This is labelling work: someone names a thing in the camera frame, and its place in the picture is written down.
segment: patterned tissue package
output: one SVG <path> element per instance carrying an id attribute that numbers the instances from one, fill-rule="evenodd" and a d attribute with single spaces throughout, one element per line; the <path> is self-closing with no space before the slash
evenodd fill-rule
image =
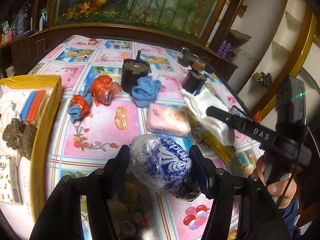
<path id="1" fill-rule="evenodd" d="M 147 129 L 151 132 L 186 137 L 191 132 L 184 109 L 151 103 L 148 110 Z"/>
<path id="2" fill-rule="evenodd" d="M 129 163 L 135 177 L 158 193 L 193 201 L 200 189 L 192 179 L 189 152 L 171 138 L 156 134 L 143 134 L 130 145 Z"/>
<path id="3" fill-rule="evenodd" d="M 0 201 L 22 205 L 16 160 L 9 155 L 0 156 Z"/>

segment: rolled blue towel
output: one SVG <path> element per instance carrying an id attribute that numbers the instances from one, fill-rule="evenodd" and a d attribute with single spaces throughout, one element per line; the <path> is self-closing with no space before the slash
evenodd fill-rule
<path id="1" fill-rule="evenodd" d="M 134 102 L 138 107 L 149 106 L 150 103 L 156 101 L 161 87 L 161 81 L 153 80 L 151 76 L 139 78 L 138 86 L 132 88 L 131 92 Z"/>
<path id="2" fill-rule="evenodd" d="M 90 87 L 84 86 L 83 90 L 79 91 L 79 95 L 81 95 L 85 101 L 87 101 L 89 107 L 92 104 L 92 94 Z M 71 122 L 75 123 L 77 120 L 79 120 L 82 117 L 82 111 L 79 105 L 74 104 L 73 106 L 69 106 L 67 109 L 67 113 L 71 117 Z"/>

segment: purple bottle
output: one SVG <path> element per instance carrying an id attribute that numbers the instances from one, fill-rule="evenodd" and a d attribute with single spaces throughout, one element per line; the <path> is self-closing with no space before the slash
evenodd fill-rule
<path id="1" fill-rule="evenodd" d="M 225 48 L 226 45 L 227 45 L 226 41 L 223 41 L 223 42 L 221 43 L 221 45 L 220 45 L 220 47 L 219 47 L 219 49 L 218 49 L 218 51 L 217 51 L 217 54 L 218 54 L 218 55 L 221 55 L 221 54 L 222 54 L 222 52 L 223 52 L 223 50 L 224 50 L 224 48 Z"/>
<path id="2" fill-rule="evenodd" d="M 223 52 L 221 53 L 221 57 L 226 57 L 227 53 L 230 51 L 230 48 L 231 48 L 231 46 L 229 43 L 224 47 Z"/>

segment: glass panel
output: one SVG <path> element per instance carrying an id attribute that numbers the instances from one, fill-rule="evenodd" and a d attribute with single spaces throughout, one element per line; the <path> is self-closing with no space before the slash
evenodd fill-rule
<path id="1" fill-rule="evenodd" d="M 57 0 L 55 25 L 116 23 L 199 41 L 218 0 Z"/>

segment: human hand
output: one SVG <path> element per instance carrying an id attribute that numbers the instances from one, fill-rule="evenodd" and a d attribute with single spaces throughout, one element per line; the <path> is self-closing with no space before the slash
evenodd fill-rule
<path id="1" fill-rule="evenodd" d="M 257 162 L 256 162 L 256 168 L 253 170 L 253 174 L 256 174 L 259 179 L 262 181 L 263 185 L 266 185 L 265 181 L 264 181 L 264 177 L 263 177 L 263 172 L 264 169 L 266 167 L 266 164 L 264 162 L 264 157 L 261 156 Z M 275 182 L 270 184 L 267 187 L 268 192 L 270 193 L 271 196 L 281 196 L 284 192 L 284 189 L 288 183 L 288 180 L 284 180 L 284 181 L 279 181 L 279 182 Z M 297 183 L 293 180 L 291 180 L 291 183 L 279 205 L 279 209 L 284 209 L 287 206 L 289 206 L 289 204 L 291 203 L 292 198 L 294 197 L 294 194 L 296 193 L 297 190 Z"/>

